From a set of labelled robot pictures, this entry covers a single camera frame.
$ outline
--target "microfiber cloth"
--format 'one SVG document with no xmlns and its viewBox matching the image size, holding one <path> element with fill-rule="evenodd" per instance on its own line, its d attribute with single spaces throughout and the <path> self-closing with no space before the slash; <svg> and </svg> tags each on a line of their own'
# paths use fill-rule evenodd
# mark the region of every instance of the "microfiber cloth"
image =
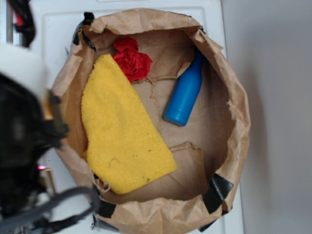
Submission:
<svg viewBox="0 0 312 234">
<path fill-rule="evenodd" d="M 177 169 L 143 103 L 111 55 L 94 64 L 81 101 L 92 171 L 125 194 Z"/>
</svg>

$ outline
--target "black tape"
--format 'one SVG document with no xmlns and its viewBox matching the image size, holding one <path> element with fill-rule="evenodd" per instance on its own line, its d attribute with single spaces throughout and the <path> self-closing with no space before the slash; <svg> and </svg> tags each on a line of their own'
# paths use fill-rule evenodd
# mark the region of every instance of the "black tape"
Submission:
<svg viewBox="0 0 312 234">
<path fill-rule="evenodd" d="M 203 201 L 210 214 L 215 212 L 222 205 L 233 187 L 234 185 L 231 182 L 227 181 L 218 174 L 214 174 L 209 182 L 209 189 L 207 193 L 203 195 Z M 198 230 L 203 232 L 207 230 L 213 223 L 214 222 L 207 224 Z"/>
<path fill-rule="evenodd" d="M 201 233 L 203 233 L 203 232 L 206 231 L 208 228 L 210 228 L 210 226 L 213 225 L 214 223 L 215 223 L 215 221 L 212 222 L 212 223 L 210 223 L 210 224 L 207 224 L 207 225 L 205 225 L 205 226 L 203 226 L 203 227 L 201 227 L 201 228 L 199 228 L 198 230 L 199 230 Z"/>
<path fill-rule="evenodd" d="M 90 41 L 90 39 L 82 32 L 82 37 L 84 42 L 93 50 L 96 50 L 96 47 L 93 45 L 93 43 Z"/>
<path fill-rule="evenodd" d="M 95 215 L 93 215 L 93 224 L 91 226 L 91 229 L 93 230 L 94 227 L 102 228 L 105 230 L 112 231 L 114 233 L 118 233 L 119 230 L 115 228 L 114 226 L 108 224 L 107 222 L 104 222 L 103 220 L 98 219 Z"/>
<path fill-rule="evenodd" d="M 84 20 L 77 26 L 74 36 L 73 36 L 73 44 L 75 45 L 79 45 L 79 36 L 78 36 L 78 31 L 80 29 L 81 26 L 83 25 L 91 25 L 91 23 L 93 22 L 93 20 L 95 19 L 94 15 L 92 12 L 85 12 L 84 14 Z"/>
<path fill-rule="evenodd" d="M 201 30 L 204 34 L 206 34 L 203 27 L 201 27 L 200 30 Z"/>
<path fill-rule="evenodd" d="M 116 204 L 101 200 L 97 213 L 104 218 L 111 218 L 116 209 L 116 206 Z"/>
</svg>

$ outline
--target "white wall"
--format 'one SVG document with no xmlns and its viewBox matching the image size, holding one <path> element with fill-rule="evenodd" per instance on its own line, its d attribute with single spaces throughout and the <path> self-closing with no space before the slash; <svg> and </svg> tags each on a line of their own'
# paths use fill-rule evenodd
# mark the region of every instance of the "white wall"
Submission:
<svg viewBox="0 0 312 234">
<path fill-rule="evenodd" d="M 223 0 L 229 63 L 249 95 L 245 234 L 312 233 L 312 0 Z"/>
</svg>

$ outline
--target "red crumpled paper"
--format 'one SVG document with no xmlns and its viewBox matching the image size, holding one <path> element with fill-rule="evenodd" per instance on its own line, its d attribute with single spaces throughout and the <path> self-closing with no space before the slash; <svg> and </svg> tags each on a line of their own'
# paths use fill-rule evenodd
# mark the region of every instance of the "red crumpled paper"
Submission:
<svg viewBox="0 0 312 234">
<path fill-rule="evenodd" d="M 123 37 L 114 43 L 117 50 L 114 60 L 132 83 L 147 77 L 153 62 L 147 54 L 138 51 L 138 43 L 131 37 Z"/>
</svg>

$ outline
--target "white surface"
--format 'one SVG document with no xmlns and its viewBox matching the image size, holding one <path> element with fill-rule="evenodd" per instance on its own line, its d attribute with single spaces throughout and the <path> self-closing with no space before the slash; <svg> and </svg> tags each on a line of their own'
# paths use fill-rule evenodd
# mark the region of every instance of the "white surface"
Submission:
<svg viewBox="0 0 312 234">
<path fill-rule="evenodd" d="M 44 100 L 47 70 L 40 56 L 21 46 L 0 43 L 0 72 L 29 90 L 38 100 Z"/>
<path fill-rule="evenodd" d="M 250 101 L 246 234 L 312 233 L 312 1 L 223 0 L 228 59 Z"/>
<path fill-rule="evenodd" d="M 219 0 L 31 0 L 30 3 L 37 25 L 37 35 L 31 48 L 32 51 L 42 56 L 43 61 L 49 67 L 51 74 L 49 87 L 52 86 L 55 77 L 65 63 L 67 58 L 66 50 L 70 49 L 75 28 L 83 20 L 83 12 L 86 11 L 93 12 L 96 17 L 99 17 L 135 7 L 146 7 L 190 15 L 203 24 L 204 30 L 210 38 L 224 47 L 222 52 L 226 55 L 222 11 Z M 50 150 L 42 161 L 46 166 L 53 169 L 53 177 L 58 192 L 75 186 L 68 170 L 54 150 Z M 76 197 L 55 209 L 54 219 L 61 219 L 76 214 L 88 206 L 88 202 L 84 197 Z M 88 216 L 79 224 L 60 233 L 112 233 L 98 228 L 91 230 L 92 223 L 92 217 Z M 198 234 L 200 232 L 195 230 L 191 233 Z M 215 222 L 205 233 L 244 233 L 239 189 L 233 210 Z"/>
</svg>

